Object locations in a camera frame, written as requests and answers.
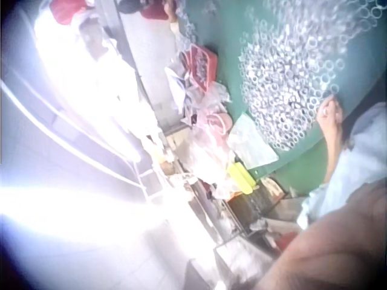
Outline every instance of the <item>red basket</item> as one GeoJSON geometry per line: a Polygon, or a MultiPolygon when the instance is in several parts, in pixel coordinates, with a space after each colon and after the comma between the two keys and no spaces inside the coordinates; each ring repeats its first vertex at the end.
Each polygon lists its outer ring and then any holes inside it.
{"type": "Polygon", "coordinates": [[[204,91],[207,92],[210,84],[216,80],[216,67],[218,65],[218,57],[215,53],[209,51],[205,47],[199,47],[198,45],[191,44],[191,69],[192,69],[192,78],[198,84],[198,86],[204,91]],[[195,58],[198,51],[201,51],[207,57],[207,79],[202,83],[198,76],[195,63],[195,58]]]}

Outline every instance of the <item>table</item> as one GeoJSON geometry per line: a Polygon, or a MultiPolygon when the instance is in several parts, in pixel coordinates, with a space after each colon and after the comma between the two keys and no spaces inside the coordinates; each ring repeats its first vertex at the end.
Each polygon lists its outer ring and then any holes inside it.
{"type": "MultiPolygon", "coordinates": [[[[239,38],[244,31],[247,33],[253,31],[251,22],[245,16],[246,8],[254,7],[257,17],[266,19],[269,23],[273,23],[276,19],[263,7],[262,1],[213,1],[217,6],[214,15],[203,12],[208,0],[186,1],[185,12],[191,23],[196,26],[197,44],[204,45],[218,55],[217,81],[226,85],[230,92],[232,102],[227,104],[227,110],[235,122],[247,110],[239,88],[242,78],[238,69],[238,56],[241,54],[239,38]]],[[[338,98],[342,103],[345,117],[356,108],[386,68],[386,14],[385,10],[376,28],[358,35],[348,44],[345,69],[336,77],[336,83],[340,86],[338,98]]],[[[282,175],[287,177],[286,175],[296,172],[298,175],[307,176],[308,180],[305,180],[307,184],[301,186],[305,190],[313,189],[322,182],[327,155],[318,125],[315,124],[307,137],[294,149],[276,152],[279,155],[277,162],[249,170],[250,174],[258,179],[288,166],[288,172],[282,172],[282,175]]]]}

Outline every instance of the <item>white plastic bag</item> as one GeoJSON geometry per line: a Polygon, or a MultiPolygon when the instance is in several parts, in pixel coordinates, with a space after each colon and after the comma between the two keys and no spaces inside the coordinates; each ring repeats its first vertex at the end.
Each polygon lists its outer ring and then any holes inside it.
{"type": "Polygon", "coordinates": [[[263,140],[254,121],[242,114],[227,139],[229,147],[238,155],[247,170],[278,160],[274,150],[263,140]]]}

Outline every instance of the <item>green work surface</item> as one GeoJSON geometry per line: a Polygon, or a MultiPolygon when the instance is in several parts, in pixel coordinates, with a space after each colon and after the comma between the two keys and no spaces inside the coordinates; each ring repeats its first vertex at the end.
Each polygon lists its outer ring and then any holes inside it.
{"type": "MultiPolygon", "coordinates": [[[[226,85],[232,102],[227,110],[235,122],[247,111],[243,102],[240,85],[238,56],[242,45],[239,39],[243,32],[251,34],[253,24],[245,15],[248,6],[255,10],[257,18],[265,19],[274,24],[275,17],[257,0],[221,0],[215,1],[218,7],[215,15],[207,14],[204,8],[208,0],[186,1],[186,13],[195,25],[197,44],[205,46],[217,53],[217,81],[226,85]]],[[[379,19],[379,24],[367,33],[350,40],[345,60],[345,69],[337,74],[335,83],[340,86],[338,98],[345,116],[361,102],[373,87],[386,67],[386,13],[379,19]]],[[[275,177],[282,184],[296,187],[304,191],[317,187],[324,177],[326,168],[326,147],[318,125],[308,132],[294,149],[284,152],[276,150],[279,160],[266,166],[249,170],[258,179],[275,171],[275,177]]]]}

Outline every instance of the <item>yellow object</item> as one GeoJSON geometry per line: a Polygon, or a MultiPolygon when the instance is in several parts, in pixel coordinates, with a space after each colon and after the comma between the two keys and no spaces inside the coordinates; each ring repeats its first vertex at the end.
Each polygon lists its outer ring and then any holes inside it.
{"type": "Polygon", "coordinates": [[[251,177],[246,168],[244,168],[242,163],[237,162],[231,164],[227,169],[227,173],[235,180],[245,195],[249,195],[253,192],[255,180],[251,177]]]}

